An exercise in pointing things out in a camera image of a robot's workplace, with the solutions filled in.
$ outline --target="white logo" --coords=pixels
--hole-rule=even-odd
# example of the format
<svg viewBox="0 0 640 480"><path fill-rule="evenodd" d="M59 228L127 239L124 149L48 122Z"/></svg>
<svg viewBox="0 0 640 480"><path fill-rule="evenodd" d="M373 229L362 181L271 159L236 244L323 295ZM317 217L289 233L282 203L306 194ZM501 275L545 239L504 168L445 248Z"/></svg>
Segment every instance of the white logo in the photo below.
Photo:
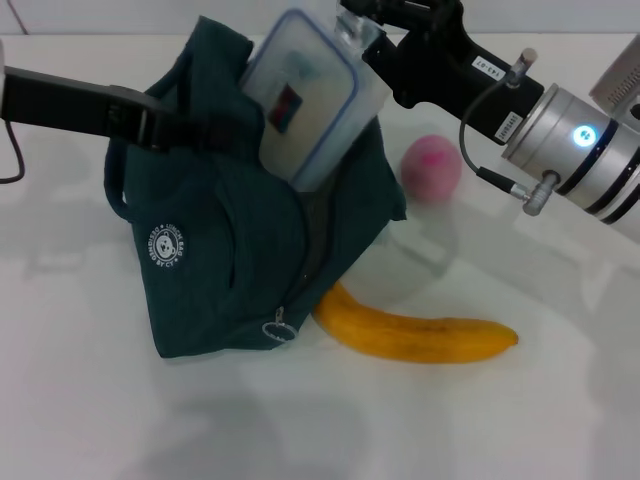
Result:
<svg viewBox="0 0 640 480"><path fill-rule="evenodd" d="M159 267L173 267L184 255L184 238L175 225L156 227L149 235L147 250Z"/></svg>

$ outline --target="yellow banana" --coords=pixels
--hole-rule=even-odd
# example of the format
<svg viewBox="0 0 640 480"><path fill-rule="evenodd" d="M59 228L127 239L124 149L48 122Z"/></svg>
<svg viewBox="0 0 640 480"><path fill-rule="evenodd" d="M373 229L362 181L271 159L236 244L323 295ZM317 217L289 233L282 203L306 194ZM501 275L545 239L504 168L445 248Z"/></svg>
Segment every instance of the yellow banana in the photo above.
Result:
<svg viewBox="0 0 640 480"><path fill-rule="evenodd" d="M413 318L366 307L340 282L325 294L313 316L332 337L354 350L406 362L476 362L518 343L516 332L488 320Z"/></svg>

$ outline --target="white surface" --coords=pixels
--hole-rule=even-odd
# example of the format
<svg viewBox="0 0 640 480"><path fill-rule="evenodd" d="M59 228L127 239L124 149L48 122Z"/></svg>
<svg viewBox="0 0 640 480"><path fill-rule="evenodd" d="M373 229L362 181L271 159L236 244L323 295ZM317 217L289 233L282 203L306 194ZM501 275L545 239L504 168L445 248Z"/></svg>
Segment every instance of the white surface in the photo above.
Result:
<svg viewBox="0 0 640 480"><path fill-rule="evenodd" d="M637 0L462 0L471 32L636 32ZM19 33L0 0L0 33ZM187 33L198 15L266 33L291 6L331 14L336 0L13 0L35 33Z"/></svg>
<svg viewBox="0 0 640 480"><path fill-rule="evenodd" d="M586 97L628 36L478 36ZM9 65L142 89L182 37L8 38ZM589 62L581 60L592 52ZM432 106L389 103L397 164ZM102 191L106 141L16 127L24 182L0 189L0 478L610 480L638 478L640 247L567 201L537 219L468 171L451 204L413 207L347 275L370 304L466 315L521 343L466 366L381 361L309 321L288 349L165 362L127 225ZM501 165L469 132L470 151ZM13 173L0 136L0 175Z"/></svg>

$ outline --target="blue indicator light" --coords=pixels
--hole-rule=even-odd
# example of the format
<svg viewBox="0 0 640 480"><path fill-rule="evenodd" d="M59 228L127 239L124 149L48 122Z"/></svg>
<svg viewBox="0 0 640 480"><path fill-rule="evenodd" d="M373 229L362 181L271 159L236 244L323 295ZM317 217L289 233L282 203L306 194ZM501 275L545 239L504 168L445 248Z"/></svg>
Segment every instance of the blue indicator light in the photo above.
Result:
<svg viewBox="0 0 640 480"><path fill-rule="evenodd" d="M573 131L573 142L579 147L590 147L597 139L598 133L589 125L580 125Z"/></svg>

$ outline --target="dark green bag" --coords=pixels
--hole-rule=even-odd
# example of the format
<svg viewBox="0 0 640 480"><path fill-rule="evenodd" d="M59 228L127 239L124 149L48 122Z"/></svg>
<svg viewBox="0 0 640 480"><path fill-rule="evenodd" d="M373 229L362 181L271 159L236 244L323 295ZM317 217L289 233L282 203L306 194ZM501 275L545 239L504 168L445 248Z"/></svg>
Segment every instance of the dark green bag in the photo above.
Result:
<svg viewBox="0 0 640 480"><path fill-rule="evenodd" d="M377 121L313 194L262 168L263 114L237 86L252 47L203 18L148 92L198 122L228 119L226 150L109 145L105 190L132 224L162 357L277 347L388 221L404 218Z"/></svg>

